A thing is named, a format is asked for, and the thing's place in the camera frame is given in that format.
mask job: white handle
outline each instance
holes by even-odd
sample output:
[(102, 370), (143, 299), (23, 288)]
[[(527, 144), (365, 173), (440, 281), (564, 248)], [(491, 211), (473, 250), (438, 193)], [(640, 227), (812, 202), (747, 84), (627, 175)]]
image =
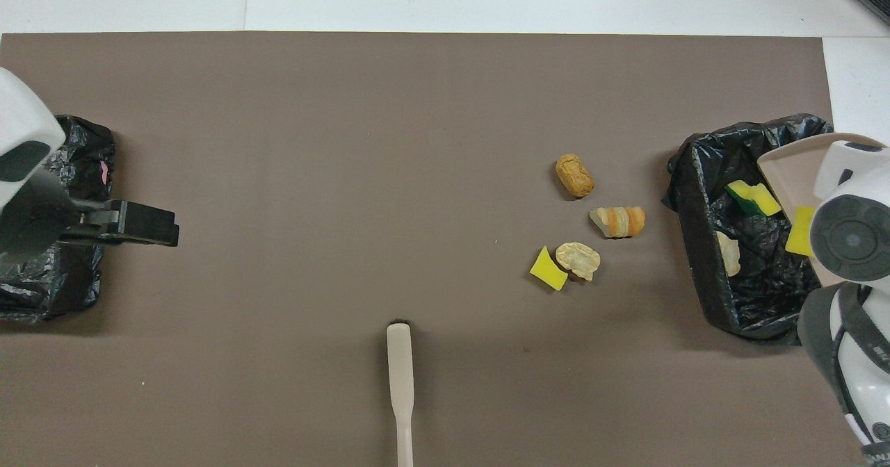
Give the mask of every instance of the white handle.
[(406, 322), (394, 322), (387, 328), (387, 359), (398, 441), (398, 467), (413, 467), (411, 413), (414, 411), (414, 362), (411, 357), (411, 329)]
[(411, 447), (411, 423), (398, 427), (398, 467), (414, 467), (414, 449)]

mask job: beige plastic piece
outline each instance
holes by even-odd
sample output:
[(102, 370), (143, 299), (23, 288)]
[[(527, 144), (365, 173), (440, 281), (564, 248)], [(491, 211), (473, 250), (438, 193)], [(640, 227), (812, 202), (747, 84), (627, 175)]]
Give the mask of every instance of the beige plastic piece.
[(738, 240), (730, 239), (724, 233), (717, 231), (718, 243), (720, 243), (720, 254), (724, 259), (724, 267), (726, 268), (726, 276), (733, 277), (741, 270), (738, 264)]
[(597, 208), (590, 219), (610, 238), (636, 236), (646, 224), (646, 214), (639, 206)]
[(594, 179), (578, 154), (565, 154), (556, 162), (556, 175), (573, 197), (582, 198), (594, 190)]
[(591, 247), (577, 242), (559, 245), (556, 249), (556, 261), (563, 268), (572, 271), (575, 276), (588, 281), (594, 279), (594, 271), (600, 268), (600, 254)]

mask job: orange striped food item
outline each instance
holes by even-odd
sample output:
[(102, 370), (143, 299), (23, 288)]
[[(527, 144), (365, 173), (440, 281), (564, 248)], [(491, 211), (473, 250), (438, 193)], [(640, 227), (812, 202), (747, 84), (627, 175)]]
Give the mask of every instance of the orange striped food item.
[(646, 214), (639, 206), (614, 206), (591, 211), (590, 219), (606, 237), (633, 237), (646, 224)]

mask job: brown table mat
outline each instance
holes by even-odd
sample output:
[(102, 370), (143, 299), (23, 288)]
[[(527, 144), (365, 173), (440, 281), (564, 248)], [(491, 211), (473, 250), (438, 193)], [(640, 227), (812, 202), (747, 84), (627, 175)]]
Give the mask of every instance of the brown table mat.
[[(0, 327), (0, 464), (394, 465), (392, 318), (417, 465), (861, 461), (803, 350), (705, 323), (659, 204), (687, 135), (830, 118), (820, 40), (7, 34), (0, 64), (181, 224), (111, 249), (92, 311)], [(645, 230), (604, 240), (624, 205)], [(565, 241), (603, 267), (555, 293), (528, 268)]]

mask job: black garbage bag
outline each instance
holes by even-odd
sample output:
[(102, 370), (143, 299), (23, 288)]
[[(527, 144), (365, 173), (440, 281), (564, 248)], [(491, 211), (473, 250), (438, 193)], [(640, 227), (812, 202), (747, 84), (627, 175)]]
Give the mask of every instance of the black garbage bag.
[[(44, 168), (58, 176), (70, 197), (108, 200), (115, 153), (111, 131), (76, 116), (56, 119), (67, 138)], [(95, 305), (102, 250), (56, 243), (32, 261), (0, 265), (0, 319), (38, 322)]]
[[(734, 180), (765, 182), (757, 158), (801, 138), (833, 131), (814, 115), (741, 122), (687, 138), (670, 162), (662, 202), (677, 212), (705, 318), (748, 340), (799, 344), (798, 314), (819, 279), (807, 257), (785, 252), (791, 223), (781, 211), (748, 216), (725, 190)], [(741, 271), (726, 275), (716, 231), (738, 240)]]

